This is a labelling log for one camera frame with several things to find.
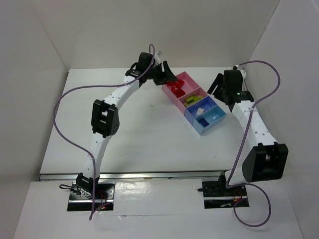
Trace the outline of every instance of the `wire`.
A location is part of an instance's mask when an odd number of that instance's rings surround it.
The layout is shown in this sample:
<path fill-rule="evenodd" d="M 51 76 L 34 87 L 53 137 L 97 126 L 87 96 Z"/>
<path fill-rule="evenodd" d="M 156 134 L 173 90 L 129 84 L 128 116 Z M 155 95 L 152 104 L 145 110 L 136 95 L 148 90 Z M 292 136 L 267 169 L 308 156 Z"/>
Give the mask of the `wire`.
<path fill-rule="evenodd" d="M 151 60 L 151 63 L 149 64 L 149 66 L 146 68 L 146 70 L 141 74 L 139 75 L 138 77 L 136 77 L 134 80 L 130 81 L 130 82 L 127 82 L 125 84 L 118 84 L 118 85 L 90 85 L 90 86 L 79 86 L 79 87 L 75 87 L 71 90 L 68 90 L 67 92 L 65 92 L 64 94 L 62 94 L 60 96 L 60 98 L 58 99 L 58 101 L 56 102 L 54 108 L 53 108 L 53 126 L 54 128 L 56 129 L 57 133 L 65 140 L 67 141 L 68 143 L 70 143 L 71 145 L 85 151 L 86 153 L 88 153 L 88 155 L 92 158 L 92 163 L 93 163 L 93 190 L 92 190 L 92 209 L 91 209 L 91 215 L 89 217 L 89 220 L 92 220 L 92 217 L 93 217 L 93 214 L 101 209 L 102 207 L 110 204 L 110 203 L 105 203 L 99 207 L 97 207 L 96 209 L 95 208 L 95 177 L 96 177 L 96 165 L 95 165 L 95 158 L 93 156 L 93 154 L 85 149 L 84 147 L 74 143 L 73 141 L 69 140 L 61 131 L 60 129 L 58 128 L 57 124 L 56 124 L 56 114 L 57 114 L 57 108 L 61 102 L 61 100 L 69 93 L 73 92 L 73 91 L 76 91 L 76 90 L 80 90 L 80 89 L 86 89 L 86 88 L 112 88 L 112 87 L 121 87 L 121 86 L 126 86 L 126 85 L 129 85 L 137 80 L 139 80 L 140 78 L 142 78 L 146 73 L 147 71 L 149 71 L 149 69 L 152 67 L 153 65 L 153 62 L 154 62 L 154 58 L 155 58 L 155 47 L 153 44 L 150 44 L 149 45 L 149 52 L 151 52 L 151 49 L 153 50 L 153 53 L 152 53 L 152 60 Z"/>
<path fill-rule="evenodd" d="M 101 191 L 100 191 L 99 193 L 100 193 L 100 195 L 101 195 L 101 203 L 100 203 L 100 205 L 102 205 L 102 203 L 103 203 L 103 194 L 102 194 Z"/>
<path fill-rule="evenodd" d="M 236 197 L 236 192 L 240 195 L 240 198 L 238 198 L 238 199 L 235 198 Z M 233 196 L 234 203 L 240 201 L 242 198 L 243 198 L 243 194 L 239 190 L 234 191 L 234 196 Z"/>
<path fill-rule="evenodd" d="M 70 190 L 73 193 L 80 193 L 80 190 L 75 190 L 74 188 L 72 188 L 72 186 L 65 185 L 65 184 L 60 184 L 59 188 L 60 189 L 68 189 L 68 190 Z"/>
<path fill-rule="evenodd" d="M 279 72 L 277 71 L 277 69 L 276 69 L 272 64 L 270 64 L 270 63 L 268 63 L 268 62 L 266 62 L 266 61 L 260 61 L 260 60 L 246 61 L 246 62 L 244 62 L 244 63 L 241 63 L 241 64 L 237 65 L 237 66 L 246 65 L 246 64 L 249 64 L 249 63 L 263 63 L 263 64 L 268 65 L 269 67 L 271 67 L 271 68 L 275 71 L 275 73 L 276 73 L 276 75 L 277 75 L 277 78 L 278 78 L 278 83 L 277 83 L 277 86 L 275 87 L 275 89 L 274 89 L 273 91 L 271 91 L 269 94 L 267 94 L 266 96 L 264 96 L 264 97 L 260 98 L 259 100 L 257 100 L 257 101 L 253 104 L 253 106 L 252 106 L 252 109 L 253 109 L 253 108 L 256 107 L 256 105 L 257 105 L 258 103 L 260 103 L 261 101 L 267 99 L 268 97 L 270 97 L 271 95 L 273 95 L 273 94 L 278 90 L 278 88 L 279 88 L 279 86 L 280 86 L 280 83 L 281 83 L 281 78 L 280 78 L 280 75 L 279 75 Z M 258 189 L 265 195 L 265 197 L 266 197 L 266 199 L 267 199 L 267 202 L 268 202 L 268 208 L 269 208 L 269 210 L 268 210 L 268 216 L 267 216 L 267 218 L 266 218 L 262 223 L 260 223 L 260 224 L 251 225 L 251 224 L 248 224 L 248 223 L 242 221 L 242 220 L 238 217 L 238 215 L 237 215 L 237 213 L 236 213 L 236 206 L 237 206 L 238 203 L 240 203 L 240 202 L 243 201 L 243 200 L 240 200 L 240 201 L 236 202 L 235 205 L 234 205 L 234 213 L 235 213 L 236 218 L 237 218 L 242 224 L 244 224 L 244 225 L 246 225 L 246 226 L 248 226 L 248 227 L 257 228 L 257 227 L 260 227 L 260 226 L 263 226 L 264 224 L 266 224 L 266 223 L 268 222 L 269 218 L 270 218 L 270 215 L 271 215 L 271 203 L 270 203 L 270 200 L 269 200 L 269 197 L 268 197 L 267 193 L 266 193 L 262 188 L 260 188 L 259 186 L 255 185 L 255 184 L 252 184 L 252 183 L 229 185 L 229 182 L 230 182 L 230 180 L 231 180 L 231 178 L 232 178 L 232 176 L 233 176 L 233 174 L 234 174 L 234 171 L 235 171 L 235 169 L 236 169 L 236 167 L 237 167 L 237 164 L 238 164 L 240 155 L 241 155 L 241 153 L 242 153 L 242 151 L 243 151 L 243 147 L 244 147 L 244 144 L 245 144 L 245 141 L 246 141 L 246 138 L 247 138 L 249 126 L 250 126 L 250 124 L 251 124 L 253 112 L 254 112 L 253 110 L 250 110 L 249 118 L 248 118 L 248 122 L 247 122 L 247 126 L 246 126 L 246 129 L 245 129 L 245 132 L 244 132 L 244 136 L 243 136 L 243 139 L 242 139 L 242 141 L 241 141 L 241 144 L 240 144 L 240 147 L 239 147 L 239 150 L 238 150 L 238 153 L 237 153 L 237 157 L 236 157 L 234 166 L 233 166 L 233 168 L 232 168 L 232 170 L 231 170 L 231 172 L 230 172 L 230 174 L 229 174 L 229 178 L 228 178 L 228 180 L 227 180 L 227 182 L 226 182 L 226 188 L 233 188 L 233 187 L 238 187 L 238 186 L 246 186 L 246 185 L 249 185 L 249 186 L 253 186 L 253 187 L 258 188 Z"/>

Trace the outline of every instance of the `sorting tray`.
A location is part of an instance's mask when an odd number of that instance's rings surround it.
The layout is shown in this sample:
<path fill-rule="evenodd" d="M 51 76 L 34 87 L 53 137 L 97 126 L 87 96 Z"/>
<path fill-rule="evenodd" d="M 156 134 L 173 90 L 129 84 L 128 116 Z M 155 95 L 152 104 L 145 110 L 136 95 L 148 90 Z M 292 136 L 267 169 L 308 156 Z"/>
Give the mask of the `sorting tray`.
<path fill-rule="evenodd" d="M 183 96 L 178 98 L 171 91 L 169 85 L 163 85 L 162 89 L 199 134 L 205 133 L 224 119 L 226 113 L 186 72 L 180 73 L 176 77 L 184 81 L 181 86 L 185 92 Z M 203 98 L 185 106 L 186 99 L 192 96 Z"/>

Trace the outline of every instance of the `mounting plate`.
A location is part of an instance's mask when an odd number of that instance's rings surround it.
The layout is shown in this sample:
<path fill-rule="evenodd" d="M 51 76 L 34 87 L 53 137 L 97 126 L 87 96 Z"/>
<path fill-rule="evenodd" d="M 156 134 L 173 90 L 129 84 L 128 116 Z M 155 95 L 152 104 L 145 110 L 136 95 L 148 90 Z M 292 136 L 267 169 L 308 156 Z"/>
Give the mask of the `mounting plate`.
<path fill-rule="evenodd" d="M 238 200 L 241 200 L 236 207 L 249 207 L 246 188 L 239 187 L 234 189 L 233 196 L 225 196 L 219 188 L 218 181 L 202 182 L 205 209 L 210 208 L 233 208 Z"/>
<path fill-rule="evenodd" d="M 77 186 L 72 184 L 72 188 L 76 189 Z M 96 188 L 95 197 L 95 208 L 99 207 L 104 203 L 110 203 L 102 208 L 101 211 L 112 211 L 113 210 L 113 198 L 114 198 L 114 183 L 101 183 L 98 184 Z M 76 193 L 70 191 L 69 203 L 67 211 L 80 212 L 80 211 L 90 211 L 92 208 L 92 199 L 85 197 L 84 195 L 77 195 Z"/>

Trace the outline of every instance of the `white table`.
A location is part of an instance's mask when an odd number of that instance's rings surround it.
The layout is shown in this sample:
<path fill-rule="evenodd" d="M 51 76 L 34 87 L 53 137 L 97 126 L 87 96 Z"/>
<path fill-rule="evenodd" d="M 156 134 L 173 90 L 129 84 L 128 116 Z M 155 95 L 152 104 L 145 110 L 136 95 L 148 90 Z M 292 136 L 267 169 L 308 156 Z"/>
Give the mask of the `white table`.
<path fill-rule="evenodd" d="M 32 182 L 14 239 L 302 239 L 283 180 L 258 183 L 269 195 L 272 215 L 261 228 L 248 228 L 232 208 L 204 209 L 199 179 L 130 181 L 116 185 L 114 210 L 67 212 L 69 192 L 59 184 Z M 267 216 L 262 193 L 247 187 L 249 208 L 238 208 L 245 222 Z"/>
<path fill-rule="evenodd" d="M 204 90 L 226 68 L 172 68 L 186 71 Z M 119 84 L 127 69 L 71 69 L 64 91 L 83 85 Z M 57 124 L 71 140 L 91 144 L 91 112 L 96 99 L 114 89 L 95 88 L 72 92 L 62 100 Z M 110 141 L 101 172 L 155 172 L 230 169 L 243 129 L 227 106 L 224 121 L 200 136 L 153 81 L 136 91 L 120 110 L 120 129 Z M 243 150 L 244 158 L 250 149 Z M 52 130 L 41 174 L 79 173 L 86 153 L 65 142 Z"/>

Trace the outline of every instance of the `red object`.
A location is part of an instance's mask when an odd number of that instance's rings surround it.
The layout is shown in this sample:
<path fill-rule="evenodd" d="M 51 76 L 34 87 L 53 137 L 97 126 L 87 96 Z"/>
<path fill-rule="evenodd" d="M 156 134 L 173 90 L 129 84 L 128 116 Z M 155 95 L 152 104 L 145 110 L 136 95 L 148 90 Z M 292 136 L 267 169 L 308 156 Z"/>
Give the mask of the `red object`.
<path fill-rule="evenodd" d="M 182 89 L 180 89 L 180 88 L 177 88 L 176 90 L 175 90 L 175 93 L 174 93 L 175 95 L 176 95 L 176 97 L 177 98 L 179 98 L 179 97 L 182 97 L 183 95 L 185 95 L 185 91 L 183 91 Z"/>
<path fill-rule="evenodd" d="M 182 97 L 185 95 L 185 91 L 181 89 L 181 87 L 184 85 L 185 81 L 183 80 L 178 80 L 174 82 L 169 82 L 166 85 L 170 88 L 170 91 L 173 92 L 174 95 L 176 95 L 177 98 Z"/>
<path fill-rule="evenodd" d="M 184 85 L 184 83 L 185 83 L 185 81 L 178 80 L 178 81 L 168 82 L 166 85 L 169 87 L 176 86 L 177 88 L 181 88 Z"/>
<path fill-rule="evenodd" d="M 178 80 L 177 82 L 175 82 L 175 86 L 177 88 L 181 88 L 184 85 L 185 81 L 183 80 Z"/>
<path fill-rule="evenodd" d="M 174 82 L 174 81 L 168 82 L 166 85 L 167 85 L 167 86 L 174 86 L 174 85 L 175 85 L 175 82 Z"/>
<path fill-rule="evenodd" d="M 176 91 L 175 86 L 172 86 L 170 90 L 173 92 L 173 94 L 175 94 L 175 91 Z"/>

